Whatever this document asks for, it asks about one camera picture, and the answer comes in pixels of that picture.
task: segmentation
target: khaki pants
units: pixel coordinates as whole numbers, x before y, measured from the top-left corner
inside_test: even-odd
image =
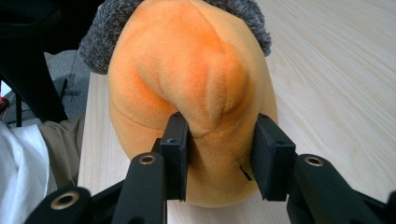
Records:
[[[84,121],[85,115],[60,123],[46,121],[39,126],[58,189],[77,185]]]

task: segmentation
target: orange plush toy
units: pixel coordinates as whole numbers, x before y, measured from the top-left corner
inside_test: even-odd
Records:
[[[241,167],[251,170],[259,112],[277,118],[263,23],[251,0],[106,1],[81,43],[83,61],[108,74],[130,159],[151,151],[171,114],[189,123],[187,203],[227,206],[257,190]]]

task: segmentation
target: light wood surface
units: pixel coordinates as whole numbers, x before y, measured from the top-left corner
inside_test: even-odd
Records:
[[[396,2],[259,0],[279,126],[299,154],[329,160],[353,189],[384,202],[396,189]],[[79,184],[95,194],[129,165],[108,116],[107,77],[90,82]],[[289,223],[257,193],[236,206],[168,203],[168,223]]]

